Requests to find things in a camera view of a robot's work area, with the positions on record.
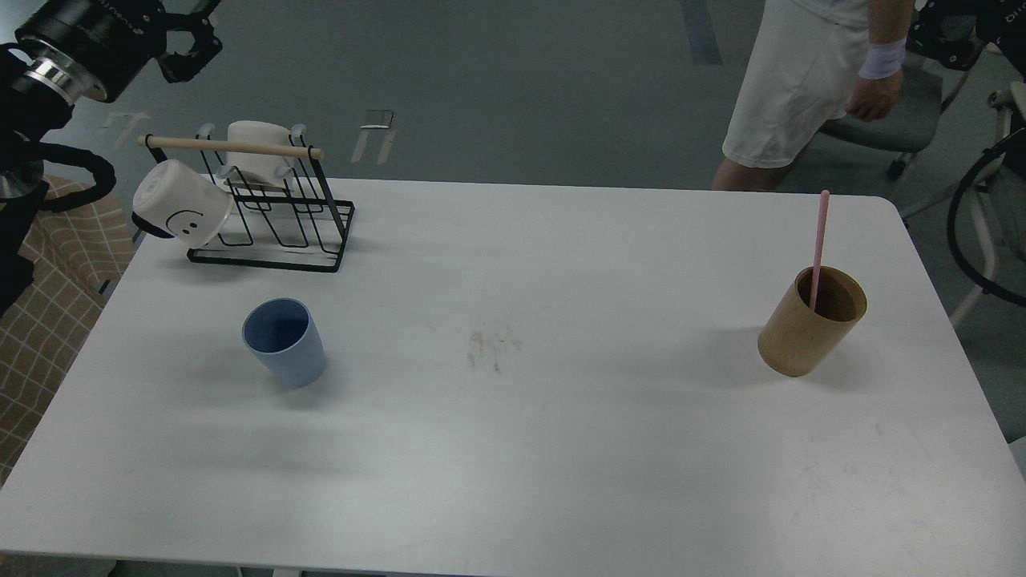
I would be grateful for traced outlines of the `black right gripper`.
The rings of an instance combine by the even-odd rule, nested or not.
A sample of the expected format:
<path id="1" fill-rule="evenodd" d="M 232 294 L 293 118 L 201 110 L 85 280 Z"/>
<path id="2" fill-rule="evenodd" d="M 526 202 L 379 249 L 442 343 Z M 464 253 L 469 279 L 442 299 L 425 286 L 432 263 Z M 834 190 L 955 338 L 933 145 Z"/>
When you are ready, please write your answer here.
<path id="1" fill-rule="evenodd" d="M 928 1 L 907 38 L 912 54 L 957 71 L 971 69 L 990 44 L 1017 71 L 1025 70 L 1024 1 Z"/>

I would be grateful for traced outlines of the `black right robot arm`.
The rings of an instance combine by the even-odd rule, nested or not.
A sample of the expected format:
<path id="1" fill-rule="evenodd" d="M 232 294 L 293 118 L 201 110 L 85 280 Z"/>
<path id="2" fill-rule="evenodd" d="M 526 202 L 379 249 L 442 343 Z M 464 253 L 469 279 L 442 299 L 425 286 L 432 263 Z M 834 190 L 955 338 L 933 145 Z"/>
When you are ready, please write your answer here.
<path id="1" fill-rule="evenodd" d="M 966 315 L 983 295 L 1024 307 L 1023 293 L 996 281 L 998 244 L 1024 259 L 1024 3 L 1022 1 L 928 1 L 910 30 L 909 49 L 946 68 L 970 66 L 974 52 L 994 45 L 1019 78 L 993 92 L 987 105 L 998 114 L 996 141 L 954 184 L 946 216 L 952 258 L 974 288 L 951 314 Z M 984 255 L 984 267 L 972 265 L 956 232 L 961 208 L 968 211 Z"/>

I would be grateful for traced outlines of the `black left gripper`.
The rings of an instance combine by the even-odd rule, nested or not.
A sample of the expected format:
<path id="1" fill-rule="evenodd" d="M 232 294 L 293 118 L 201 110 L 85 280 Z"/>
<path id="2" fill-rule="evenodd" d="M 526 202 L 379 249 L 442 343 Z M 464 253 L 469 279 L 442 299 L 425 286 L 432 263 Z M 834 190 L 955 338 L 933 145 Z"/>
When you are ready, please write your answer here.
<path id="1" fill-rule="evenodd" d="M 165 51 L 165 32 L 192 36 L 189 49 Z M 19 84 L 36 82 L 64 103 L 112 103 L 150 59 L 169 83 L 194 79 L 223 50 L 209 14 L 166 14 L 161 1 L 47 1 L 15 31 L 30 57 Z"/>

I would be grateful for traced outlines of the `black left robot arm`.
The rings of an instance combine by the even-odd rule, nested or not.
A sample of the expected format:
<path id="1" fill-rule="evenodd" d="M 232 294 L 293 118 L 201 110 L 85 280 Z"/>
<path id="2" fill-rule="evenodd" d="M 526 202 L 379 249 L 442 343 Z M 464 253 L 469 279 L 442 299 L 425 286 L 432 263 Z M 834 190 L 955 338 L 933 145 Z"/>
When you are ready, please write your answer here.
<path id="1" fill-rule="evenodd" d="M 45 142 L 80 99 L 112 103 L 149 62 L 170 83 L 192 80 L 221 52 L 210 15 L 216 1 L 170 12 L 161 1 L 47 1 L 2 45 L 2 309 L 32 284 L 21 255 L 40 211 L 72 211 L 116 184 L 91 151 Z"/>

